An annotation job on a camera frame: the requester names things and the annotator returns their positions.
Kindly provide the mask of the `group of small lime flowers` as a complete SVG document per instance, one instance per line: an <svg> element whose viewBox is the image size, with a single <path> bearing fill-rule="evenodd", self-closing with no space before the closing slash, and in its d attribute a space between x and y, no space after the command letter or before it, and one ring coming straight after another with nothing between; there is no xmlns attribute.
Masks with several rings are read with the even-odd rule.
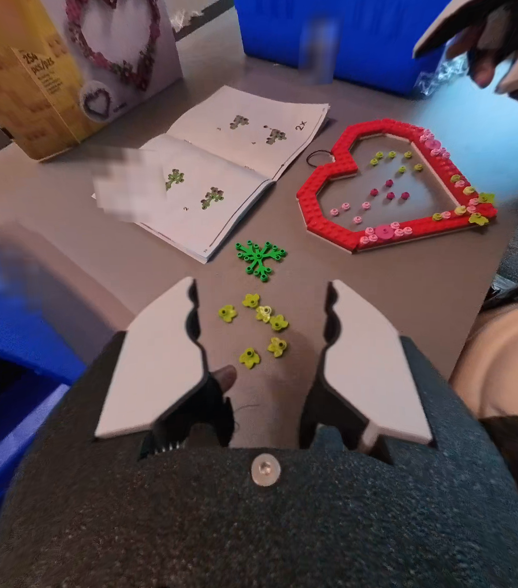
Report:
<svg viewBox="0 0 518 588"><path fill-rule="evenodd" d="M413 151L378 151L368 162L368 169L380 169L401 177L407 173L422 173L425 165L415 159Z"/></svg>

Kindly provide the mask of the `person's left hand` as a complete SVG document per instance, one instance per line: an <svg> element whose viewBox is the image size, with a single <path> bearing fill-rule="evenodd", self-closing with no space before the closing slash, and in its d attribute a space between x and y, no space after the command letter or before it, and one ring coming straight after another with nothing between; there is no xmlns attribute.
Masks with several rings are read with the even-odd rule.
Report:
<svg viewBox="0 0 518 588"><path fill-rule="evenodd" d="M237 380L237 371L232 364L223 366L218 370L213 371L211 374L222 395L225 395L234 386Z"/></svg>

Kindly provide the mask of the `person's right hand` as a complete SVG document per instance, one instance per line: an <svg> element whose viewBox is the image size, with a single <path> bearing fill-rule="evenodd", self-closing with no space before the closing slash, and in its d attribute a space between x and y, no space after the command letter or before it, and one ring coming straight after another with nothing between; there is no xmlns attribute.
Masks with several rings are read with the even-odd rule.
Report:
<svg viewBox="0 0 518 588"><path fill-rule="evenodd" d="M446 50L448 60L464 54L467 56L468 76L482 89L492 82L498 63L497 49L479 46L484 29L484 23L466 27L457 34Z"/></svg>

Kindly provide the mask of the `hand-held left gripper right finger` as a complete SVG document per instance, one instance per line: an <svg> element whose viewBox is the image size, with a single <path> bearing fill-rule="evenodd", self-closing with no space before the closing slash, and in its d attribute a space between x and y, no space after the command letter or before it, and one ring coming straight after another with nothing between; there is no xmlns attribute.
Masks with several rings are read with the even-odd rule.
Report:
<svg viewBox="0 0 518 588"><path fill-rule="evenodd" d="M325 346L299 424L307 449L320 426L343 445L370 453L382 437L429 445L432 431L392 323L341 280L328 284Z"/></svg>

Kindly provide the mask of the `lego instruction booklet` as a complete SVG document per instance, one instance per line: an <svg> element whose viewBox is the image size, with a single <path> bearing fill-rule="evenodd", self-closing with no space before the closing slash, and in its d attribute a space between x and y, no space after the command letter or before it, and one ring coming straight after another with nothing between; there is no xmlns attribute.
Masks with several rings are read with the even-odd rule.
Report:
<svg viewBox="0 0 518 588"><path fill-rule="evenodd" d="M205 264L329 110L223 86L138 149L93 148L93 197L107 214Z"/></svg>

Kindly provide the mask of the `green lego plant piece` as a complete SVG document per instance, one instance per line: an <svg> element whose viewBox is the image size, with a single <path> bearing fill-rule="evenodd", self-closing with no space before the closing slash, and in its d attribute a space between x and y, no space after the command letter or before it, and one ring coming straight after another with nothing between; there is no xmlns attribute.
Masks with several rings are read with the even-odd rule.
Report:
<svg viewBox="0 0 518 588"><path fill-rule="evenodd" d="M275 262L282 261L288 254L275 244L266 241L263 245L248 240L246 243L237 242L235 244L237 257L246 263L246 274L255 276L262 283L266 283L272 274L272 268L265 263L268 260Z"/></svg>

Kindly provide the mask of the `clear plastic bag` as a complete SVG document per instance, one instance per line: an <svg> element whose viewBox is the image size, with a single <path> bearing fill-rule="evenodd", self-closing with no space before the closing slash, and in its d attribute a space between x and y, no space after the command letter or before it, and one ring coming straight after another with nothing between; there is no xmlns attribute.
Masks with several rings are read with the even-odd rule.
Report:
<svg viewBox="0 0 518 588"><path fill-rule="evenodd" d="M414 85L413 94L416 98L429 98L441 88L468 74L468 58L466 54L454 59L441 59L435 70L419 73Z"/></svg>
<svg viewBox="0 0 518 588"><path fill-rule="evenodd" d="M179 33L192 21L201 18L204 11L217 1L165 1L174 33Z"/></svg>

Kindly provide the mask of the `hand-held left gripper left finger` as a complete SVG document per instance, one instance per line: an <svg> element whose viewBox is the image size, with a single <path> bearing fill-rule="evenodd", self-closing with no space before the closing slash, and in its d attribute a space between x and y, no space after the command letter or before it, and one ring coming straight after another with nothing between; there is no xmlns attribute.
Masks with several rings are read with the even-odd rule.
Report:
<svg viewBox="0 0 518 588"><path fill-rule="evenodd" d="M196 280L185 277L133 319L102 405L96 439L147 432L154 443L204 443L204 437L207 443L231 442L234 411L198 341L198 306Z"/></svg>

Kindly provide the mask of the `group of lime lego leaves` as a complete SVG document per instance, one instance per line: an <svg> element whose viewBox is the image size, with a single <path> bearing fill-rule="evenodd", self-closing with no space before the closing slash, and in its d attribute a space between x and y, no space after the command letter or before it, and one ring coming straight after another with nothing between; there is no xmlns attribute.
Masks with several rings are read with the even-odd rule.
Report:
<svg viewBox="0 0 518 588"><path fill-rule="evenodd" d="M276 314L272 306L261 303L261 296L258 293L245 294L242 300L242 306L250 311L254 311L255 320L263 325L268 325L275 334L281 334L290 326L289 321L283 314ZM231 324L238 316L238 312L234 305L226 304L219 308L217 315L224 323ZM282 357L287 351L287 348L288 343L281 336L270 337L267 351L273 359ZM260 364L261 356L255 348L249 347L241 353L238 361L250 370Z"/></svg>

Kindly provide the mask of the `red lego heart frame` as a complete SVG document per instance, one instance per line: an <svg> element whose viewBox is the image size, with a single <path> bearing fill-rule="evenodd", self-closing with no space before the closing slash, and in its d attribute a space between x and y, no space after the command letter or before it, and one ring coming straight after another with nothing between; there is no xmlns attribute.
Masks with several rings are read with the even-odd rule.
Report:
<svg viewBox="0 0 518 588"><path fill-rule="evenodd" d="M364 216L368 210L361 209L362 202L370 201L373 204L381 197L386 199L385 195L389 191L395 193L392 201L386 199L389 204L408 202L402 201L400 195L402 192L409 192L411 198L414 190L400 189L396 186L397 180L404 178L405 175L387 177L385 182L388 179L394 180L394 185L390 188L385 187L385 182L381 187L371 185L358 206L349 202L350 210L341 210L343 203L326 207L324 192L335 182L362 178L365 171L381 171L368 169L368 163L359 166L353 154L361 143L373 139L392 139L405 145L402 152L413 151L415 159L425 165L422 173L414 175L427 172L428 176L436 180L438 187L446 195L450 208L433 211L426 217L418 213L417 218L410 220L390 220L378 224L367 222ZM483 229L497 218L495 195L479 192L457 168L451 160L451 154L429 129L387 118L359 122L348 126L327 154L332 161L315 167L298 190L297 201L307 231L351 253L456 231ZM374 187L380 193L376 197L371 197L370 190ZM329 211L332 208L340 211L338 217L330 216ZM355 216L362 217L362 224L352 224Z"/></svg>

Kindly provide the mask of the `yellow and white lego box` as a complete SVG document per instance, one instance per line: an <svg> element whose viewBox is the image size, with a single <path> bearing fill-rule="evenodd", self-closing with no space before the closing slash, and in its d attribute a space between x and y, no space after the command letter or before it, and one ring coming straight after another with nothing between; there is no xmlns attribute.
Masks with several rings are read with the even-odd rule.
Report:
<svg viewBox="0 0 518 588"><path fill-rule="evenodd" d="M0 128L34 160L181 78L164 1L0 1Z"/></svg>

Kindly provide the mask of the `person's beige garment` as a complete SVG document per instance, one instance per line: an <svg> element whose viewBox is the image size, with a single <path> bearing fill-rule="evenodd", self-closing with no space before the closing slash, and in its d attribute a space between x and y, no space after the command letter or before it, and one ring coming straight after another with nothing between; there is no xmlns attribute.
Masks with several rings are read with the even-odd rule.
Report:
<svg viewBox="0 0 518 588"><path fill-rule="evenodd" d="M479 420L518 416L518 303L478 316L450 384Z"/></svg>

